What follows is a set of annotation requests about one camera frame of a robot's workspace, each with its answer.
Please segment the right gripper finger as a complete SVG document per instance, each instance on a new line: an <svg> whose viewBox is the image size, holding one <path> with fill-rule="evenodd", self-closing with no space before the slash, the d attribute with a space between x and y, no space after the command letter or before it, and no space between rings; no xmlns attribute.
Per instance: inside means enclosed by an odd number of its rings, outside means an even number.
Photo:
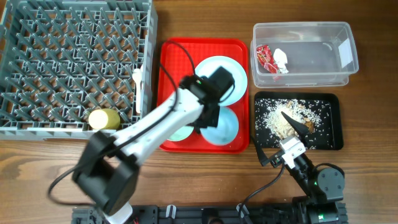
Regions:
<svg viewBox="0 0 398 224"><path fill-rule="evenodd" d="M282 116L286 119L286 121L293 127L295 132L300 136L300 137L305 137L307 134L310 133L309 128L302 124L299 123L298 121L292 119L290 116L285 114L283 111L281 112Z"/></svg>
<svg viewBox="0 0 398 224"><path fill-rule="evenodd" d="M257 142L254 136L251 136L251 140L256 148L257 158L261 164L261 166L265 166L268 161L268 157L266 156L265 152L262 150L261 145Z"/></svg>

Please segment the light blue bowl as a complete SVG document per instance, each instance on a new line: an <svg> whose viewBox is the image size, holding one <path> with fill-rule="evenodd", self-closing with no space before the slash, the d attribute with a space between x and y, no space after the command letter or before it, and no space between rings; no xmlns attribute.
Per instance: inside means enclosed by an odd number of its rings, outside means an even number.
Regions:
<svg viewBox="0 0 398 224"><path fill-rule="evenodd" d="M216 146L224 146L231 143L239 131L239 120L233 110L221 107L217 127L201 128L203 138Z"/></svg>

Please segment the green bowl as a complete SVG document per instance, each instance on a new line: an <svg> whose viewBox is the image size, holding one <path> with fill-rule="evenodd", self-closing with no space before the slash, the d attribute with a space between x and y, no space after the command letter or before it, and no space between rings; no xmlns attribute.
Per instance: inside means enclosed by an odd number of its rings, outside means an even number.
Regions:
<svg viewBox="0 0 398 224"><path fill-rule="evenodd" d="M176 132L174 132L169 138L169 141L177 142L177 141L182 141L191 135L193 132L194 127L193 126L183 126L180 129L178 129Z"/></svg>

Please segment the light blue plate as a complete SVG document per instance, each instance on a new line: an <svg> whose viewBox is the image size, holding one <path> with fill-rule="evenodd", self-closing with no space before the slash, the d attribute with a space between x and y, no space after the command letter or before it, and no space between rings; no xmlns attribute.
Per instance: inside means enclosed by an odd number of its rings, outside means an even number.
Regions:
<svg viewBox="0 0 398 224"><path fill-rule="evenodd" d="M234 86L221 98L220 106L229 106L239 101L245 94L248 87L248 78L243 67L234 59L225 56L212 56L201 61L195 68L195 73L199 77L209 78L214 71L223 67L234 78Z"/></svg>

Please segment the white napkin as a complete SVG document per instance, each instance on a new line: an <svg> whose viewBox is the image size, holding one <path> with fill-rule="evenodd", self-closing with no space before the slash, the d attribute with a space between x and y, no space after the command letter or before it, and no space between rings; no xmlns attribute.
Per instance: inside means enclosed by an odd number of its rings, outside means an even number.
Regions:
<svg viewBox="0 0 398 224"><path fill-rule="evenodd" d="M281 49L275 49L273 54L274 61L278 67L279 73L288 73L286 65L288 64L287 55Z"/></svg>

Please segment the red snack wrapper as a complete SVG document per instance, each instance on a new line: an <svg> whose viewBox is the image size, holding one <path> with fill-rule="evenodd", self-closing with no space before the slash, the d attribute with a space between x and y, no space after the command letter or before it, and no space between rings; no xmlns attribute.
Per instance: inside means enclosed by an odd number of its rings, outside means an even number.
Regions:
<svg viewBox="0 0 398 224"><path fill-rule="evenodd" d="M256 48L257 60L263 68L265 68L270 73L278 73L279 68L275 63L272 56L271 49L268 45L262 45Z"/></svg>

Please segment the cream plastic spoon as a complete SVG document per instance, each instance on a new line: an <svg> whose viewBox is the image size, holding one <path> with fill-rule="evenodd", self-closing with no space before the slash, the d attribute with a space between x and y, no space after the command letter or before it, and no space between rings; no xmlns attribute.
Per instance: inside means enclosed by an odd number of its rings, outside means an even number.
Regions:
<svg viewBox="0 0 398 224"><path fill-rule="evenodd" d="M144 66L141 65L140 68L135 68L132 72L132 79L135 83L136 87L136 113L141 114L142 113L142 103L143 103L143 87L144 87L144 82L143 82L143 71L144 71Z"/></svg>

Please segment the yellow cup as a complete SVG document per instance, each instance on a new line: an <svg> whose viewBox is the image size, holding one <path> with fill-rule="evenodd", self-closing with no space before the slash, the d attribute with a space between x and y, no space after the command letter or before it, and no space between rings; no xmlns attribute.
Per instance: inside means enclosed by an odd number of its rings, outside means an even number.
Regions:
<svg viewBox="0 0 398 224"><path fill-rule="evenodd" d="M90 113L88 123L93 129L118 129L121 119L115 110L98 109Z"/></svg>

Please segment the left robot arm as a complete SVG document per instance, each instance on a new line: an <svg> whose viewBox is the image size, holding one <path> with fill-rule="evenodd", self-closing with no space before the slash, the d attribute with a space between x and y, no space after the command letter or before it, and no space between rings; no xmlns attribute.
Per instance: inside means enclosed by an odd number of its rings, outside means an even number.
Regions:
<svg viewBox="0 0 398 224"><path fill-rule="evenodd" d="M188 125L216 126L220 100L235 81L219 67L208 78L192 74L172 86L174 92L137 123L110 136L92 135L76 165L73 181L107 223L126 223L133 214L129 200L141 165L173 133Z"/></svg>

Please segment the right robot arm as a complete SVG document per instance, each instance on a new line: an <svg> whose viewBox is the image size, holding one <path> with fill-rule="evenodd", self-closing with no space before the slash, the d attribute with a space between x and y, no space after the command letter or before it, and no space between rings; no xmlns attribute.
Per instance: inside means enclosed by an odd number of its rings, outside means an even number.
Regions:
<svg viewBox="0 0 398 224"><path fill-rule="evenodd" d="M321 163L314 165L305 155L306 135L309 128L281 112L285 120L297 134L281 140L279 150L270 157L255 142L257 157L262 166L271 164L281 167L277 177L245 198L238 208L239 220L242 221L243 207L250 198L278 181L285 170L294 178L305 195L292 201L292 214L288 216L295 223L348 223L348 216L343 200L345 173L340 167Z"/></svg>

